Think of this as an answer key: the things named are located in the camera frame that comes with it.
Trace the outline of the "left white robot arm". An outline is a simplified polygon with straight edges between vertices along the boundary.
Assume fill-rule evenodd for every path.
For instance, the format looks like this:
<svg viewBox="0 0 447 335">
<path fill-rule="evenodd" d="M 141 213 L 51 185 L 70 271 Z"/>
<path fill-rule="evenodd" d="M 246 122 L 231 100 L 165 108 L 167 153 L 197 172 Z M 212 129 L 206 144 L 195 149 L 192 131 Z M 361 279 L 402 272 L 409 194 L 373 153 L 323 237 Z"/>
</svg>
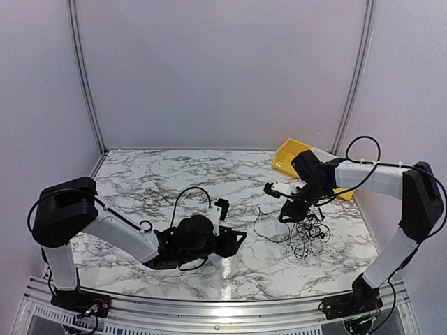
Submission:
<svg viewBox="0 0 447 335">
<path fill-rule="evenodd" d="M 80 287 L 71 249 L 72 238 L 80 233 L 99 238 L 157 271 L 184 271 L 194 261 L 203 265 L 210 255 L 233 257 L 247 234 L 221 224 L 228 212 L 227 200 L 207 204 L 206 214 L 194 214 L 159 231 L 150 221 L 136 223 L 107 205 L 90 177 L 42 190 L 27 214 L 27 228 L 51 271 L 52 303 L 81 311 L 108 302 L 108 297 Z"/>
</svg>

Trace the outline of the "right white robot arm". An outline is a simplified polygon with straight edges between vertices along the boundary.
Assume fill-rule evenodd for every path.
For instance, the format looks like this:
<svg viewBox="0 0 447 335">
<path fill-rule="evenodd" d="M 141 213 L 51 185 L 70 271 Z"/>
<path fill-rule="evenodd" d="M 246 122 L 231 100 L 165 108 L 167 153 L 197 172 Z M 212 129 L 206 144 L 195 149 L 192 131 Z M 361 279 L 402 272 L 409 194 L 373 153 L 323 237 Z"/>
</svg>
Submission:
<svg viewBox="0 0 447 335">
<path fill-rule="evenodd" d="M 383 147 L 383 159 L 386 162 L 427 161 L 434 174 L 442 182 L 446 181 L 446 131 L 438 129 L 415 129 L 411 132 L 386 133 L 375 132 L 373 136 Z M 383 251 L 397 229 L 400 219 L 401 203 L 386 195 L 376 195 L 365 191 L 356 191 L 356 204 L 362 214 L 365 225 L 370 231 L 379 251 Z M 317 295 L 328 291 L 334 285 L 316 285 L 305 287 L 306 283 L 316 279 L 314 270 L 298 265 L 291 278 L 280 280 L 280 288 L 286 289 L 290 297 Z M 409 294 L 411 306 L 418 317 L 421 327 L 426 327 L 429 318 L 438 317 L 446 312 L 446 231 L 421 246 L 409 266 L 398 275 L 403 279 Z"/>
</svg>

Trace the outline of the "yellow bin right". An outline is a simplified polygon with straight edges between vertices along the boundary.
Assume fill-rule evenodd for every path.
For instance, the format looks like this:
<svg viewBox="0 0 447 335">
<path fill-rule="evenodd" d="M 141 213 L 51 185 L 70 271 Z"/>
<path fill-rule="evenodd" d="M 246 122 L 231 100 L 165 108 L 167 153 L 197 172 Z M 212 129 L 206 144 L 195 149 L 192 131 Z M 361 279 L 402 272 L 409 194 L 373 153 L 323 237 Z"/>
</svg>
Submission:
<svg viewBox="0 0 447 335">
<path fill-rule="evenodd" d="M 336 188 L 333 190 L 333 194 L 330 199 L 340 198 L 346 201 L 350 201 L 353 197 L 354 191 L 347 191 L 346 189 Z"/>
</svg>

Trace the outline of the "yellow bin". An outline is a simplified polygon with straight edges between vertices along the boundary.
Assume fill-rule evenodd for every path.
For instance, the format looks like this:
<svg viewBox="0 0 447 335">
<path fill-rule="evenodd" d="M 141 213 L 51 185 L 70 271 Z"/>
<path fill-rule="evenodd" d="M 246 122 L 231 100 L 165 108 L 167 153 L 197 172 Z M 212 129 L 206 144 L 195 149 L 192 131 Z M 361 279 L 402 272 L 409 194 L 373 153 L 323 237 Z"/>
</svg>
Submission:
<svg viewBox="0 0 447 335">
<path fill-rule="evenodd" d="M 354 191 L 347 191 L 346 189 L 336 188 L 333 190 L 333 194 L 330 199 L 340 198 L 346 201 L 350 201 L 353 197 Z"/>
<path fill-rule="evenodd" d="M 290 177 L 297 177 L 291 161 L 301 152 L 312 149 L 312 146 L 289 137 L 276 151 L 272 167 Z"/>
</svg>

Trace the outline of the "yellow bin left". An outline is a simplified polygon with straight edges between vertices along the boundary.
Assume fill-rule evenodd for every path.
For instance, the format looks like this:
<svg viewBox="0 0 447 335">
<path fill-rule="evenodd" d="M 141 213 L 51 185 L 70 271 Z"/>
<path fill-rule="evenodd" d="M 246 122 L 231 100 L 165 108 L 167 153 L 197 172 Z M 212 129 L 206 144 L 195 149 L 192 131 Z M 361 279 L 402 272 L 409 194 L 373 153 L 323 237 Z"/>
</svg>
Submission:
<svg viewBox="0 0 447 335">
<path fill-rule="evenodd" d="M 272 167 L 290 177 L 297 177 L 291 161 L 301 152 L 312 149 L 312 146 L 289 137 L 276 151 Z"/>
</svg>

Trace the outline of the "white bin middle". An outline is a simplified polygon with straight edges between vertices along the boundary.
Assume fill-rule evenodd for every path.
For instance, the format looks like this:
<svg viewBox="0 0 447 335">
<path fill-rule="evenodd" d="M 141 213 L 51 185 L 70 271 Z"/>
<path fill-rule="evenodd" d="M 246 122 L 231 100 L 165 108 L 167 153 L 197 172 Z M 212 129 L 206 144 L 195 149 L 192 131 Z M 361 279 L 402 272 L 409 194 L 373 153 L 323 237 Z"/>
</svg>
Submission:
<svg viewBox="0 0 447 335">
<path fill-rule="evenodd" d="M 335 155 L 332 155 L 316 147 L 312 147 L 312 152 L 322 163 L 332 162 L 337 159 Z"/>
</svg>

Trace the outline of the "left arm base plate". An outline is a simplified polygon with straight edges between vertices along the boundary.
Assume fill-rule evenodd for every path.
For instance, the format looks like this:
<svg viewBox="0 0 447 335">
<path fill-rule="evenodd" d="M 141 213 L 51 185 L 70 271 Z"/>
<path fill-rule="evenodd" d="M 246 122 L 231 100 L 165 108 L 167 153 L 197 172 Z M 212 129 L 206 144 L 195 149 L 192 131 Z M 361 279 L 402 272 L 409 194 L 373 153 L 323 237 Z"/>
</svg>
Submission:
<svg viewBox="0 0 447 335">
<path fill-rule="evenodd" d="M 89 308 L 97 306 L 99 318 L 106 318 L 110 310 L 111 296 L 87 291 L 61 291 L 51 298 L 51 305 L 64 308 L 78 314 L 84 314 Z"/>
</svg>

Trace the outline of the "aluminium front rail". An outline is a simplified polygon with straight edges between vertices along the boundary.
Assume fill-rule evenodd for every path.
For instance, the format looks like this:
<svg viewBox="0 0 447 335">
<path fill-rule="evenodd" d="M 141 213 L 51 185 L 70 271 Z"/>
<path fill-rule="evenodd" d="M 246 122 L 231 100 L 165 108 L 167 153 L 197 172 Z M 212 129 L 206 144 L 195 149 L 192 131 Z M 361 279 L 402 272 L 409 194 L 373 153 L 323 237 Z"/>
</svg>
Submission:
<svg viewBox="0 0 447 335">
<path fill-rule="evenodd" d="M 12 334 L 419 334 L 403 282 L 381 287 L 382 304 L 335 315 L 334 295 L 270 301 L 187 301 L 108 297 L 108 314 L 81 317 L 51 304 L 46 278 L 31 277 Z"/>
</svg>

